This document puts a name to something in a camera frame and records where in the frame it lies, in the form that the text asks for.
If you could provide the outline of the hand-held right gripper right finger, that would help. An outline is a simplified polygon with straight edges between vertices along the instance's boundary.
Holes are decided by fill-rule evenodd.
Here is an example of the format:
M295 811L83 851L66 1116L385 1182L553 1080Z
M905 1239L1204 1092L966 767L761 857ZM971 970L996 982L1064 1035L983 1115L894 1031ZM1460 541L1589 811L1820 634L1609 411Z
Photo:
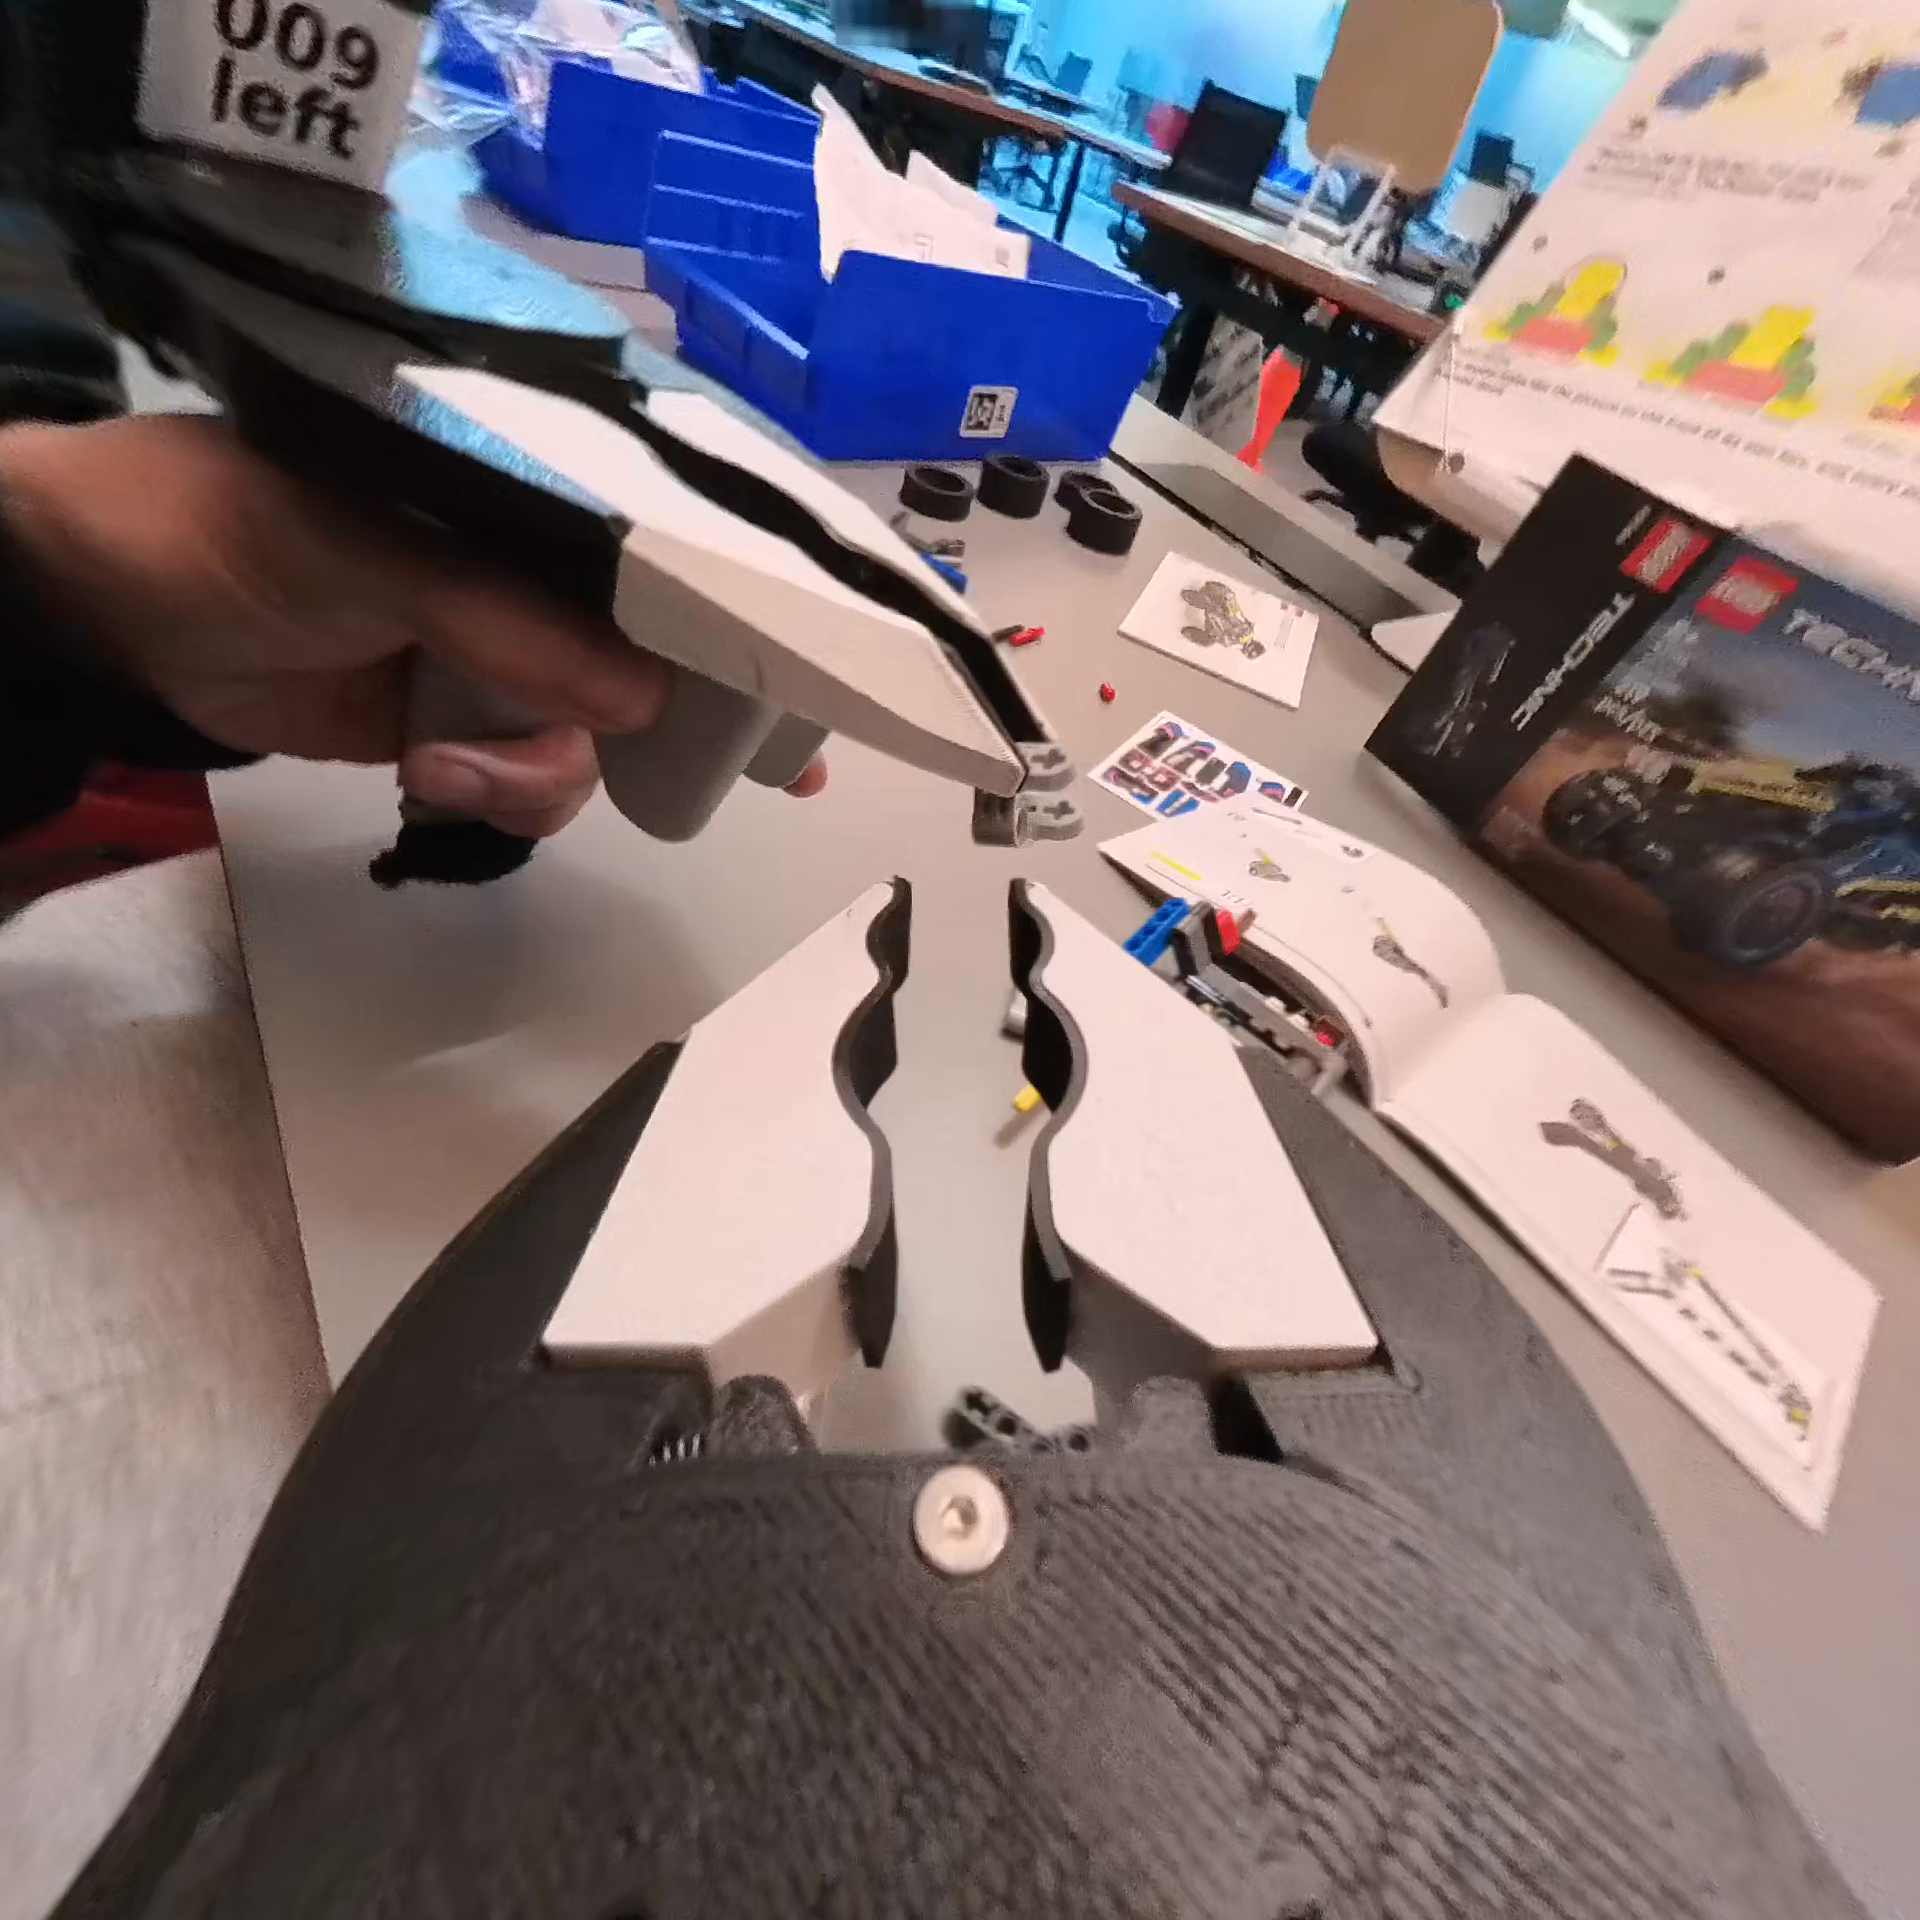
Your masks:
M1230 1034L1035 880L1008 887L1046 1371L1353 1371L1378 1328Z

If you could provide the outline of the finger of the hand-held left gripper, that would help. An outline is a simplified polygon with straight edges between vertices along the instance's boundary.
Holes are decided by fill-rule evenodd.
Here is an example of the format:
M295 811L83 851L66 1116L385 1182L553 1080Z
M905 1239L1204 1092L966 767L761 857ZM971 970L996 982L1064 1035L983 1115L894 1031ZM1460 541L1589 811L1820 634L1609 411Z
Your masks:
M616 423L479 369L399 369L433 424L485 433L601 514L638 646L927 776L1011 796L1034 707L992 630L839 481L695 391Z
M719 513L703 595L746 625L712 640L724 676L899 761L1022 761L1022 739L1053 739L974 604L830 474L686 388L640 388L628 429Z

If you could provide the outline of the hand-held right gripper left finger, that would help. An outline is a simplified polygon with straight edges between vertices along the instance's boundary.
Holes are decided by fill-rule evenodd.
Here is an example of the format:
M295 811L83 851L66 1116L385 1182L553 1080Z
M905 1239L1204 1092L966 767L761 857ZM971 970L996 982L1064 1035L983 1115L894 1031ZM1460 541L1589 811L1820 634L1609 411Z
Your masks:
M686 1031L566 1283L553 1365L834 1386L890 1351L911 883L890 877Z

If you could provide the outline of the dark grey angled lego beam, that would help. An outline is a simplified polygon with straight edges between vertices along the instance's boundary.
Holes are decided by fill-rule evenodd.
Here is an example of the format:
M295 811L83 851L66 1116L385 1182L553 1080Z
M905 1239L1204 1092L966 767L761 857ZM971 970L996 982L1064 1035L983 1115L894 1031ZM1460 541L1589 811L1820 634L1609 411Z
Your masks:
M1089 1426L1040 1429L986 1386L962 1386L950 1399L939 1435L954 1453L1084 1455L1096 1443Z

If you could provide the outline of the person's left forearm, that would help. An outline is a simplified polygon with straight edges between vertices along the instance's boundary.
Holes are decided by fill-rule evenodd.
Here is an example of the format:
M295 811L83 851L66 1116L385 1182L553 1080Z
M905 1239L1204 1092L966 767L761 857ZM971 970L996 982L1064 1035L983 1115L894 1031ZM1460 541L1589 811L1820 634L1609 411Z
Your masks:
M92 424L124 412L118 353L77 293L44 218L2 197L2 424ZM89 776L214 772L249 758L102 669L2 514L2 838L69 811Z

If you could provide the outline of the partly built lego chassis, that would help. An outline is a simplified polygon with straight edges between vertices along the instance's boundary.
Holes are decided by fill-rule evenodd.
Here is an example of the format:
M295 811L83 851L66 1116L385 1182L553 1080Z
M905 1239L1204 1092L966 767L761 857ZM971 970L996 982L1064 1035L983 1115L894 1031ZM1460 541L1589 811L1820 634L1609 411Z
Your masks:
M1269 1050L1315 1100L1351 1079L1351 1038L1330 1017L1237 968L1252 917L1198 898L1164 898L1123 938L1140 968L1176 988L1233 1043Z

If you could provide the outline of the open lego instruction book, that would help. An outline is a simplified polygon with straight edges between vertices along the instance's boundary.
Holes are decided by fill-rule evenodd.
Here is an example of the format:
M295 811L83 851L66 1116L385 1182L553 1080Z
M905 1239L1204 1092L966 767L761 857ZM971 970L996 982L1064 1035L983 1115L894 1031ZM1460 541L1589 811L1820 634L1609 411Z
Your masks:
M1363 1103L1445 1170L1793 1518L1824 1530L1881 1311L1872 1283L1549 1000L1418 866L1228 803L1099 845L1344 1034Z

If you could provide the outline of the lego sticker sheet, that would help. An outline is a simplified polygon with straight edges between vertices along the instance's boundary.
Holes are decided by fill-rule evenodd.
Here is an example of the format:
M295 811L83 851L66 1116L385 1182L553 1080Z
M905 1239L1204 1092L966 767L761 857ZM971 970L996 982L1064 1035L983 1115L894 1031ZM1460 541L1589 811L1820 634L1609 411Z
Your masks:
M1158 820L1180 820L1213 806L1272 803L1302 809L1305 788L1272 767L1239 755L1213 730L1156 712L1087 776L1092 790Z

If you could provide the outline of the small lego booklet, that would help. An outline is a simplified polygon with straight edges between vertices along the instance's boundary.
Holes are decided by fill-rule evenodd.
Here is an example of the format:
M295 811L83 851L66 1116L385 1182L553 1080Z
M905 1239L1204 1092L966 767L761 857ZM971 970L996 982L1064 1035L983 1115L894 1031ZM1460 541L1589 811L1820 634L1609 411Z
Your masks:
M1311 607L1183 555L1158 561L1117 624L1120 637L1284 709L1302 707L1317 631Z

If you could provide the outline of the lego set box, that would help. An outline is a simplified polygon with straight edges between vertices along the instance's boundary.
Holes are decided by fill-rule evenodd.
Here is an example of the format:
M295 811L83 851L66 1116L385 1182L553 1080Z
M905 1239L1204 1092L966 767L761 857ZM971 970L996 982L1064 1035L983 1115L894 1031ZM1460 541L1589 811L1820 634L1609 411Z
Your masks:
M1916 1163L1916 571L1571 454L1365 752L1863 1155Z

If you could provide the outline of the person's left hand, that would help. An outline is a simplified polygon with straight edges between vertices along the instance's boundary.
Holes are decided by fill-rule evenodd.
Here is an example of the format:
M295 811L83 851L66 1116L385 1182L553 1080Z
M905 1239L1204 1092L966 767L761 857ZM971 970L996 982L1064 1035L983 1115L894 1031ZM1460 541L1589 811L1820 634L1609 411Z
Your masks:
M210 417L5 424L2 532L81 669L220 748L385 764L511 836L577 817L596 739L673 690L611 621L379 529Z

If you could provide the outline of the large blue plastic bin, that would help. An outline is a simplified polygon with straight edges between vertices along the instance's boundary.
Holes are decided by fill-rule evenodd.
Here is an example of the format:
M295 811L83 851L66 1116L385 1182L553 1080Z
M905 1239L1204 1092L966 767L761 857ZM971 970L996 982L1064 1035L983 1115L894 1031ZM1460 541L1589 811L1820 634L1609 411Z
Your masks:
M640 251L683 362L839 465L1096 462L1173 323L1046 237L1023 278L873 251L825 278L810 164L686 131L656 144Z

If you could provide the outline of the clear plastic bags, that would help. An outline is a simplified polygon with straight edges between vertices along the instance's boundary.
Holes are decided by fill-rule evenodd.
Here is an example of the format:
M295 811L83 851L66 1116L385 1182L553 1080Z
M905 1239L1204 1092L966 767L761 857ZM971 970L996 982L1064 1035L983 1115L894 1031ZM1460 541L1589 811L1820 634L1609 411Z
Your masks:
M430 4L408 125L451 144L514 125L541 135L553 71L601 59L577 4Z

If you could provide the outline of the white papers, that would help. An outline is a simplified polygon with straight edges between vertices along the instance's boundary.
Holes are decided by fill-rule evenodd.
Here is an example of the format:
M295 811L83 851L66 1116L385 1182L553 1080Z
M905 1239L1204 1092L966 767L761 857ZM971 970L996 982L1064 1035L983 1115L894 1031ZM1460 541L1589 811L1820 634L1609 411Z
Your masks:
M908 156L905 174L891 174L822 83L815 83L809 101L821 116L810 179L825 281L851 251L993 278L1031 275L1034 237L1004 228L975 189L950 179L920 152Z

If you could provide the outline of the orange-red cone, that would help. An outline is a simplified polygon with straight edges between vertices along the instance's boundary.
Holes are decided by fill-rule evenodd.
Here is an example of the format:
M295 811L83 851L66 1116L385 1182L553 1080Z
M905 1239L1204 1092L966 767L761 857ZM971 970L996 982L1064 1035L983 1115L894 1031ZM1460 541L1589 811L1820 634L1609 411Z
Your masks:
M1302 366L1284 350L1272 347L1261 362L1261 376L1255 388L1255 423L1245 441L1237 450L1237 462L1249 471L1261 471L1267 450L1272 447L1297 391L1302 385Z

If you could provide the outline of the brown wooden table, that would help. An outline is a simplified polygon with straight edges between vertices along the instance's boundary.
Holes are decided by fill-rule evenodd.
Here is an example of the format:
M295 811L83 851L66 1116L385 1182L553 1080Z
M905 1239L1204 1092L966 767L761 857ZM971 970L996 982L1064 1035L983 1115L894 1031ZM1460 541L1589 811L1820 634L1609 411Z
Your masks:
M1309 412L1323 388L1344 396L1344 412L1353 417L1450 327L1415 284L1338 270L1249 206L1137 182L1113 185L1113 200L1144 231L1132 270L1180 303L1156 391L1170 417L1185 411L1222 320L1245 327L1263 347L1281 347L1302 369L1294 417Z

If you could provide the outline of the black monitor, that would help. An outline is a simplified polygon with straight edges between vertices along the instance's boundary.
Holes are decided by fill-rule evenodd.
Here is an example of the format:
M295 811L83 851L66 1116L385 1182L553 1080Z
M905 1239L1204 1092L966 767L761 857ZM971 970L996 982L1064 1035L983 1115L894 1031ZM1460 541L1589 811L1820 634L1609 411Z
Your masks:
M1164 194L1245 210L1276 156L1284 152L1288 110L1200 80L1195 104L1158 176Z

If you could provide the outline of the red object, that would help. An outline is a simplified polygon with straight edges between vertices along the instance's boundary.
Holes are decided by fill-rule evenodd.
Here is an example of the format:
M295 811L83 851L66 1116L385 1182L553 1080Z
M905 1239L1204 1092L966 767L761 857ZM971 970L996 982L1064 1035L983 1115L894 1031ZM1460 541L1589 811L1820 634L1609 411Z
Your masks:
M219 848L204 772L102 767L59 814L2 832L2 923L39 898Z

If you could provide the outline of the person's grey trouser leg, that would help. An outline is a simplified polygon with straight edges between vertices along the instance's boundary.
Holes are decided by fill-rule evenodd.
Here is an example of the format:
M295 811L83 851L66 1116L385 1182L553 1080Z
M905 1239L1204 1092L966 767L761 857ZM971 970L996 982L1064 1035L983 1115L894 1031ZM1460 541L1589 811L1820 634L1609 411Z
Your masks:
M2 926L2 1913L136 1789L330 1386L220 857Z

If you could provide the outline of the cardboard sign on stand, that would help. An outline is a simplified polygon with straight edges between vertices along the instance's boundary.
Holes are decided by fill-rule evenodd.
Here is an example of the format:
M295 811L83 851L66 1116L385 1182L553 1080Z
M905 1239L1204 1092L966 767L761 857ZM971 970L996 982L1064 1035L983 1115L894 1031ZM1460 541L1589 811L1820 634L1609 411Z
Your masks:
M1315 83L1290 231L1360 266L1393 203L1441 189L1502 37L1501 4L1347 4Z

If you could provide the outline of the printed brick instruction board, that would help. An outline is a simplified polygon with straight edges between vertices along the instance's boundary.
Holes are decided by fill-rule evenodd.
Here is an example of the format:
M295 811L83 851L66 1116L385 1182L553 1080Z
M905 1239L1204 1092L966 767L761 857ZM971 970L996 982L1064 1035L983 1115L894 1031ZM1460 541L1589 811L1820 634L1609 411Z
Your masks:
M1570 454L1728 528L1916 537L1916 7L1684 4L1378 406L1490 529Z

